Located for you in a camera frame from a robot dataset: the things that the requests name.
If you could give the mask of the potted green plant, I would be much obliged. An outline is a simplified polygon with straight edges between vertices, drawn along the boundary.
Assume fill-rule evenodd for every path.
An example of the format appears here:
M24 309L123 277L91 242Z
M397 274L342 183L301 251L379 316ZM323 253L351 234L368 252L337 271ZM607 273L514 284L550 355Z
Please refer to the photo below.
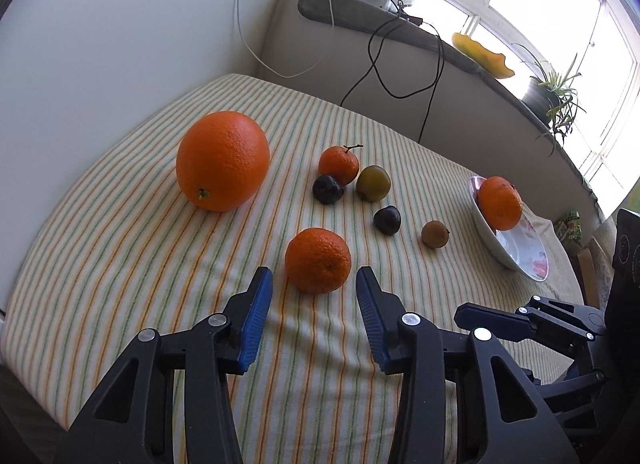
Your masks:
M573 86L574 80L582 75L576 65L577 55L574 55L566 73L560 74L550 63L542 64L524 44L514 43L514 46L523 49L537 68L537 75L529 77L522 103L546 126L537 139L549 140L551 150L548 156L551 157L559 140L564 145L567 135L573 132L578 112L585 112L579 105L577 89Z

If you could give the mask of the dark plum left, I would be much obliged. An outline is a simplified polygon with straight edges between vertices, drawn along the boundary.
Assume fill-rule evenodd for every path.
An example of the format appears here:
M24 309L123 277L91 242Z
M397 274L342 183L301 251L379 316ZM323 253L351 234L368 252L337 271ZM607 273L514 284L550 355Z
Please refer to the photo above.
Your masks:
M321 175L312 184L312 195L322 205L333 205L343 197L344 187L334 177Z

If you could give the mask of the striped tablecloth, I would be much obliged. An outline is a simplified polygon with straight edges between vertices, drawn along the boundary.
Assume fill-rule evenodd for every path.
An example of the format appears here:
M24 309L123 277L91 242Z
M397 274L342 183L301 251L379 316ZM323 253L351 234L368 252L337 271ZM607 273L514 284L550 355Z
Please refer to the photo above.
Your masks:
M256 195L208 213L181 193L178 145L196 120L235 110L255 119L270 146ZM362 144L356 179L322 205L312 195L321 154ZM378 202L356 194L360 172L384 168ZM442 328L463 302L513 311L534 295L582 298L552 224L533 217L547 250L537 283L491 256L472 216L468 169L375 121L291 89L227 75L184 94L120 140L70 189L30 247L11 296L1 352L9 369L62 426L143 328L190 328L247 288L256 268L273 274L273 299L257 359L230 382L242 455L249 463L383 463L390 453L400 380L371 358L356 284L309 296L284 269L290 240L311 227L349 247L385 291ZM386 206L399 231L375 228ZM439 249L421 231L439 220Z

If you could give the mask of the large orange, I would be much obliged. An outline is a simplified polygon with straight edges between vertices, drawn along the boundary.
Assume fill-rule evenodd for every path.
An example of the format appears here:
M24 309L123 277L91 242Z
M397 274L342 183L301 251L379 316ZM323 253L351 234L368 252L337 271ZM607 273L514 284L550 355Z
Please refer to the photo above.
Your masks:
M212 112L183 135L176 176L194 206L225 213L258 191L269 165L269 143L254 119L242 112Z

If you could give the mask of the dark plum right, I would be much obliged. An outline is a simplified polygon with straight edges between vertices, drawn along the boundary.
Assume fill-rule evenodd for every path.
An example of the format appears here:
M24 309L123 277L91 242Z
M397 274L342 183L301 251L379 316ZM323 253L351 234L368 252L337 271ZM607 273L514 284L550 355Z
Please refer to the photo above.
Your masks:
M401 227L401 214L395 206L386 206L374 214L373 224L381 233L393 236Z

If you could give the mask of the dark window sill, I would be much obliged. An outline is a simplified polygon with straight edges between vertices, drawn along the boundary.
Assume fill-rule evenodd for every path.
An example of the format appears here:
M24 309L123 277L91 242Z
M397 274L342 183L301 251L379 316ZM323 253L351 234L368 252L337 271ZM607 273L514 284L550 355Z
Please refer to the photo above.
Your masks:
M300 90L378 121L481 175L510 180L538 215L576 210L603 222L597 196L544 124L500 82L446 42L357 0L298 0L316 34L336 29L335 49Z

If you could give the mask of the white floral bowl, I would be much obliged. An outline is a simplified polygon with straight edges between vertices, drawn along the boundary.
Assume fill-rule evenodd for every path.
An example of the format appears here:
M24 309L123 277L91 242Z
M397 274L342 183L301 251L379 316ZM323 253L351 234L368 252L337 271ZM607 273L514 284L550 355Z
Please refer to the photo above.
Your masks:
M548 279L550 263L547 250L533 224L522 213L518 224L508 231L494 231L486 222L477 204L477 193L485 178L469 179L469 193L474 225L485 247L507 269L518 271L530 280L541 283Z

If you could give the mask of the mandarin in bowl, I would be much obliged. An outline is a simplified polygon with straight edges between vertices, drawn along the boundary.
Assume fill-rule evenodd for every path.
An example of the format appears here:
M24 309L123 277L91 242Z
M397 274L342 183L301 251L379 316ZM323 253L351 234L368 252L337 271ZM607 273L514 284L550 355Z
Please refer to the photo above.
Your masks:
M496 231L513 229L521 220L523 202L514 185L503 177L487 178L477 192L477 205Z

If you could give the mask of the yellow dish on sill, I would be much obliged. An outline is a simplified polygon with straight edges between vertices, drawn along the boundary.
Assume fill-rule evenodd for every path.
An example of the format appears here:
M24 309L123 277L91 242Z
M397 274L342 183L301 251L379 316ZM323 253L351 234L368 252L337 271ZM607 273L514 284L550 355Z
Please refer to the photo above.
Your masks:
M455 32L451 37L454 49L463 53L496 79L508 79L515 76L513 69L506 66L506 57L502 53L486 49L467 34Z

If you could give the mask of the small brown fruit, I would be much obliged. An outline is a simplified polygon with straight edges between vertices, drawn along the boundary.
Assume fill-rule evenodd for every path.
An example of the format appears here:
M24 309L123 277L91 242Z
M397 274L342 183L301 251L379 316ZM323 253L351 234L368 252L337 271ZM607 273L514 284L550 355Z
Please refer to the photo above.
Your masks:
M421 241L426 247L439 249L449 241L450 232L446 225L439 220L431 220L424 224L421 231Z

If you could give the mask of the dark plum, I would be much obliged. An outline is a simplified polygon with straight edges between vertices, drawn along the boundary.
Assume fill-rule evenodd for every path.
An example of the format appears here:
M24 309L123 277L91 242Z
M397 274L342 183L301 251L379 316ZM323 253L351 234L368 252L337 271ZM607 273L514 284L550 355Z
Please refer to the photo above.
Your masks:
M386 206L374 214L373 224L381 233L393 236L401 227L401 214L395 206Z
M322 205L333 205L343 197L344 187L334 177L321 175L312 184L312 195Z

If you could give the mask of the medium mandarin orange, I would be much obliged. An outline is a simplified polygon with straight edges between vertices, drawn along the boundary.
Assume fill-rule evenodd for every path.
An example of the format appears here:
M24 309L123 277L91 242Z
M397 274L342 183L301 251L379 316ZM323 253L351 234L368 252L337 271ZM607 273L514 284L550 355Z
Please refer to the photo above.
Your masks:
M288 280L303 293L328 294L348 279L352 255L344 239L324 228L300 231L285 250Z

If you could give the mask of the mandarin with stem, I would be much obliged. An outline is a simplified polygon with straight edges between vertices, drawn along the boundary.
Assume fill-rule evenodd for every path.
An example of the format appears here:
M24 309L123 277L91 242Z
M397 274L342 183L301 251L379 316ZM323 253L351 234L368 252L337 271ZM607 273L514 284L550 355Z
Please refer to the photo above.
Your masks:
M362 144L329 147L320 156L319 175L330 176L342 185L352 183L360 171L360 162L354 150L361 149L361 147Z

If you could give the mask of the green-brown plum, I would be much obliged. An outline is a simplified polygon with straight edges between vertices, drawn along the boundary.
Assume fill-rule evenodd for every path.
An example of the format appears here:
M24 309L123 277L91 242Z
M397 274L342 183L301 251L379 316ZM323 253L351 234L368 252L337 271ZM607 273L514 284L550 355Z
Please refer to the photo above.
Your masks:
M392 181L387 171L378 165L364 168L357 179L356 194L368 203L378 202L383 199L392 187Z

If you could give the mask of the green package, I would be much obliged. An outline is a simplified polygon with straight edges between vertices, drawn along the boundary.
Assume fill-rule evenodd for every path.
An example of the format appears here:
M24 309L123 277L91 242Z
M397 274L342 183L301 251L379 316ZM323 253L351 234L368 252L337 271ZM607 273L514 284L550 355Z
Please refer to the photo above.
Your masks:
M553 224L555 235L566 250L582 247L582 224L580 214L570 210Z

